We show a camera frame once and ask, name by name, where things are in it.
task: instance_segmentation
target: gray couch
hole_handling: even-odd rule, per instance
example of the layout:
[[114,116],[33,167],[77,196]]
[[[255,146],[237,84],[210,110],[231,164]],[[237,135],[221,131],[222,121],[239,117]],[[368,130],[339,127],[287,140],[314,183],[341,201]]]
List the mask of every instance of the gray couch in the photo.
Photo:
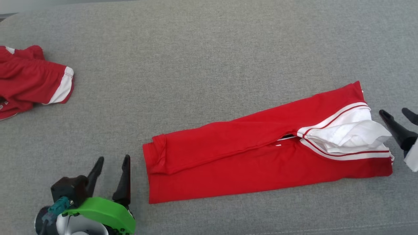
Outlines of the gray couch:
[[40,45],[75,71],[68,103],[0,122],[2,234],[34,234],[49,187],[105,156],[95,195],[111,197],[132,157],[138,234],[393,235],[418,230],[418,174],[148,204],[142,144],[360,80],[373,118],[416,130],[418,2],[156,0],[60,6],[0,23],[0,45]]

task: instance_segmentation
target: red garment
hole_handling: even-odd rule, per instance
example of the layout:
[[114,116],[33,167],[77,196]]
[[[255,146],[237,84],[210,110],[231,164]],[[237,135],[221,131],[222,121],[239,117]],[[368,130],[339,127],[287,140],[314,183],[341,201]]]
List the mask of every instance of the red garment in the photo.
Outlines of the red garment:
[[[356,82],[233,121],[154,136],[143,145],[149,203],[389,176],[392,159],[384,146],[327,153],[301,138],[359,108],[368,107]],[[280,140],[287,134],[295,137]]]
[[45,61],[42,49],[31,46],[15,50],[0,46],[0,120],[24,112],[34,103],[66,103],[74,71]]

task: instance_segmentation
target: folded pants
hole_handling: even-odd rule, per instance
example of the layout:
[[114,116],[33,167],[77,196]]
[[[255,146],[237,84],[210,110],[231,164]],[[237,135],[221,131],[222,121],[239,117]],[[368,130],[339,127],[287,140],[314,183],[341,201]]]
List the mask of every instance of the folded pants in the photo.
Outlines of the folded pants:
[[356,82],[236,120],[155,136],[143,145],[149,203],[389,176],[392,157],[383,145],[328,153],[307,137],[361,108],[368,106]]

